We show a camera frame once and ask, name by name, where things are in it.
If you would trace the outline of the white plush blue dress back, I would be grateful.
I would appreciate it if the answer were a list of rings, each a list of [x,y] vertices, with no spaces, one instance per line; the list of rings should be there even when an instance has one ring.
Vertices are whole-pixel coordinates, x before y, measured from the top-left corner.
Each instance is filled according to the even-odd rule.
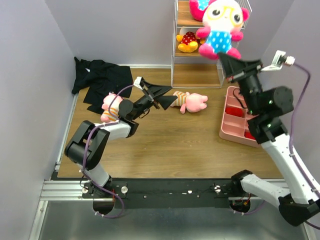
[[[241,54],[232,42],[239,42],[244,34],[241,29],[249,19],[250,12],[235,0],[211,0],[202,17],[203,27],[196,36],[204,39],[199,54],[210,60],[217,60],[219,53],[240,59]]]

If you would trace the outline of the white plush blue dress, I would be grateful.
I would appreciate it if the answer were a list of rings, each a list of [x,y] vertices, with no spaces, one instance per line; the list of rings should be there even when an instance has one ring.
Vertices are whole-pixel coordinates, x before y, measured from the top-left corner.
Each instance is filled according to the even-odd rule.
[[[189,12],[196,21],[201,22],[203,20],[209,2],[210,0],[189,0]]]
[[[250,12],[235,0],[211,0],[202,17],[203,27],[196,36],[204,39],[199,54],[210,60],[217,60],[219,53],[240,59],[241,54],[232,42],[239,42],[244,34],[241,29],[249,19]]]

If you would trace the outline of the small yellow plush toy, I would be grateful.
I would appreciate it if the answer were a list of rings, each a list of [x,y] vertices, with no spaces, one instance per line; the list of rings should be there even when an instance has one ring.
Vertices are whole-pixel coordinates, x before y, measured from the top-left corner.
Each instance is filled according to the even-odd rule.
[[[205,42],[204,38],[196,36],[196,30],[189,27],[182,27],[176,35],[176,40],[177,48],[182,53],[193,53]]]

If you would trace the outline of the white plush blue dress front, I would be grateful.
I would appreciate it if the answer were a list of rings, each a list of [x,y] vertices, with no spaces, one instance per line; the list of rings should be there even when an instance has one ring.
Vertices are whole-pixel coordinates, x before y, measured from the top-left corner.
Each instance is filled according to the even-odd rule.
[[[189,12],[196,21],[201,22],[203,20],[209,2],[210,0],[189,0]]]

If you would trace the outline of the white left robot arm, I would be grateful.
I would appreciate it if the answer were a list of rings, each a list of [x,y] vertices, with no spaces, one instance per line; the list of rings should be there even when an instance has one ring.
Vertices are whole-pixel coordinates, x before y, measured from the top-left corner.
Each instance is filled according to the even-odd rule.
[[[112,190],[112,177],[100,164],[107,143],[130,138],[139,127],[136,119],[148,115],[152,107],[166,110],[177,99],[174,95],[167,95],[172,89],[170,85],[151,84],[141,76],[122,91],[133,87],[142,92],[142,97],[132,102],[121,97],[120,93],[109,93],[103,100],[102,109],[106,113],[101,122],[83,121],[64,149],[64,154],[79,166],[79,171],[101,198],[116,195]]]

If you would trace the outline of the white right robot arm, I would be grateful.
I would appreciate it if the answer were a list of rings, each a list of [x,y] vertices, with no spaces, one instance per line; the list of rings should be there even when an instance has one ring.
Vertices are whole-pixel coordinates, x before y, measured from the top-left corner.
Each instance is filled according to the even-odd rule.
[[[243,170],[221,186],[221,192],[232,196],[255,195],[276,207],[288,224],[294,227],[307,224],[320,212],[320,185],[294,147],[294,131],[281,121],[281,116],[287,113],[295,115],[300,103],[294,102],[293,91],[286,86],[263,90],[258,77],[261,72],[277,71],[285,65],[296,66],[295,58],[277,51],[271,65],[263,66],[259,59],[243,60],[225,53],[218,56],[227,80],[238,84],[252,115],[249,132],[272,158],[287,184],[287,188],[278,187]]]

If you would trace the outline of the pink pig plush striped shirt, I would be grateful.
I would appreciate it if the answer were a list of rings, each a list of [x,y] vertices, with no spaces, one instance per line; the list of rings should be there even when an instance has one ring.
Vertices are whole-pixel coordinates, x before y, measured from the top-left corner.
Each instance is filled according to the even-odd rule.
[[[173,96],[177,98],[170,107],[179,107],[181,114],[185,114],[186,112],[197,113],[207,108],[208,97],[206,95],[175,91]]]

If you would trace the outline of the red sock middle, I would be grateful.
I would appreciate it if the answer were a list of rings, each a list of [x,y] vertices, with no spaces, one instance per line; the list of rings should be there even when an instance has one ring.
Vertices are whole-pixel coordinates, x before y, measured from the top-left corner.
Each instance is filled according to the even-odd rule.
[[[234,107],[234,106],[227,106],[225,108],[225,113],[228,115],[240,117],[240,118],[245,118],[246,116],[246,111],[243,108],[239,107]]]

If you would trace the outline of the red sock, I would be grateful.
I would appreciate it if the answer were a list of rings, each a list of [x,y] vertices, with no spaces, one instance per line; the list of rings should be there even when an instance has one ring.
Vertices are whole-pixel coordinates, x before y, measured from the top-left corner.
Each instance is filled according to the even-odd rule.
[[[227,106],[225,108],[225,113],[228,115],[240,117],[240,118],[245,118],[246,116],[246,111],[243,108],[239,107],[234,107],[234,106]]]
[[[255,137],[249,131],[244,132],[244,137],[247,139],[252,139],[254,141],[256,140]]]

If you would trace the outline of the pink pig plush left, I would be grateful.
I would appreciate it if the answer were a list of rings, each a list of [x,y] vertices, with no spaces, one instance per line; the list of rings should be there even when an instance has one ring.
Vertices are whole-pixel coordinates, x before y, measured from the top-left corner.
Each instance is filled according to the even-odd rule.
[[[100,116],[100,120],[103,123],[115,122],[118,120],[119,105],[124,99],[110,92],[104,99],[101,108],[103,113]]]

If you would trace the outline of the black cloth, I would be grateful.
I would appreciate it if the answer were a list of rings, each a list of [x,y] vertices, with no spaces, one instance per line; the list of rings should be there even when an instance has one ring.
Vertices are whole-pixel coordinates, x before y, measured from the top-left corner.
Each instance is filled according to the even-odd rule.
[[[71,93],[77,94],[80,90],[88,88],[83,100],[89,104],[87,108],[96,114],[102,114],[103,100],[109,93],[117,94],[123,88],[133,83],[133,77],[129,66],[120,66],[103,60],[79,60],[75,61],[75,80]]]

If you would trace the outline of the pink divided organizer tray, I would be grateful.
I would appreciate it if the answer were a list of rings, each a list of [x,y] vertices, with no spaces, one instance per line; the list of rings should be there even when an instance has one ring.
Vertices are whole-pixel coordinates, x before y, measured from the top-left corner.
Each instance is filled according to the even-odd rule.
[[[226,114],[226,107],[245,109],[245,118]],[[236,86],[229,86],[225,94],[222,120],[219,129],[220,138],[258,148],[260,145],[256,140],[245,137],[245,131],[249,131],[248,120],[252,119],[253,117],[254,116],[250,114],[250,111],[247,108],[244,97],[240,93],[240,88]]]

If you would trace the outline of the red sock lower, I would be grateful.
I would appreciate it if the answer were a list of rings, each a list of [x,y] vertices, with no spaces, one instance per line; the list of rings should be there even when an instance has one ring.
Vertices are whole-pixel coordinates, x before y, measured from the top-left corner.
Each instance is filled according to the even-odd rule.
[[[249,131],[244,132],[244,137],[247,139],[252,139],[254,141],[256,140],[255,137]]]

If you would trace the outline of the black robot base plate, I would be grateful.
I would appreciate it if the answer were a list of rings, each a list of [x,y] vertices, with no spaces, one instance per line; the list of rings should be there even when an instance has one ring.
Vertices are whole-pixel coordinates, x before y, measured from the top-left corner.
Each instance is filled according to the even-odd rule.
[[[243,208],[248,210],[252,194],[232,189],[229,178],[114,178],[107,193],[91,182],[83,183],[85,199],[107,200],[115,208]]]

